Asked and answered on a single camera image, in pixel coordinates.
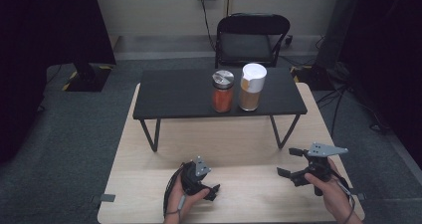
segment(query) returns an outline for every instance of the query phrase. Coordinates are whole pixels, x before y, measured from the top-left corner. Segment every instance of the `wooden tabletop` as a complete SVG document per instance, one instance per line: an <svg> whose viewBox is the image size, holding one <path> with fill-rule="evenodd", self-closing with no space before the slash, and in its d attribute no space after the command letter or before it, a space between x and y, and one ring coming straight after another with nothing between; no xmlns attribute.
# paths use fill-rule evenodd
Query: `wooden tabletop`
<svg viewBox="0 0 422 224"><path fill-rule="evenodd" d="M196 204L184 223L333 221L311 185L295 187L277 174L277 167L299 171L308 166L304 157L289 155L290 147L309 149L314 141L333 145L309 87L297 86L308 113L301 116L284 149L277 147L268 116L239 116L164 119L158 152L150 149L139 121L132 118L138 86L105 189L115 199L102 203L99 221L162 223L169 178L181 162L198 155L212 168L203 184L221 188L213 202ZM279 133L286 133L293 118L275 116ZM146 122L154 131L154 120ZM349 182L339 157L331 159ZM363 219L355 200L355 211Z"/></svg>

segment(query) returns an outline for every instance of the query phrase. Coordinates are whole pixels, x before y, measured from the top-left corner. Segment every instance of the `human hand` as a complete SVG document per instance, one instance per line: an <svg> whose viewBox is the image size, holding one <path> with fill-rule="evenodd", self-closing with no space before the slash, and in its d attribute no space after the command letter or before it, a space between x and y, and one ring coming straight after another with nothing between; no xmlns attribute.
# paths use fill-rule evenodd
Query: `human hand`
<svg viewBox="0 0 422 224"><path fill-rule="evenodd" d="M331 159L328 159L328 163L331 166L331 169L338 174L334 162ZM312 174L306 173L305 179L322 191L325 208L332 214L338 223L362 223L356 213L352 210L346 195L344 195L344 191L338 185L339 180L337 177L332 175L328 182L324 182Z"/></svg>
<svg viewBox="0 0 422 224"><path fill-rule="evenodd" d="M197 201L203 199L210 190L208 188L204 188L195 195L189 196L186 195L186 199L184 200L183 206L180 211L178 211L178 206L180 200L185 195L183 191L183 186L181 182L180 173L177 175L176 182L174 183L173 189L170 192L170 196L168 197L168 204L167 204L167 214L164 218L165 224L178 224L181 223L183 218L189 213L190 209L192 208L193 204Z"/></svg>

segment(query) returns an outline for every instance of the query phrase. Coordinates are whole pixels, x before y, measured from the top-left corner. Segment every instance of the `jar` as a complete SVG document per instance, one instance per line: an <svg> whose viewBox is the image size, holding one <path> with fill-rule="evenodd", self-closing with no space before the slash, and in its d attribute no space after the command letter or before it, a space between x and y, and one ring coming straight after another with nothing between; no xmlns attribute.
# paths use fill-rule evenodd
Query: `jar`
<svg viewBox="0 0 422 224"><path fill-rule="evenodd" d="M228 112L232 107L234 80L233 74L228 71L218 71L212 75L212 107L216 112Z"/></svg>

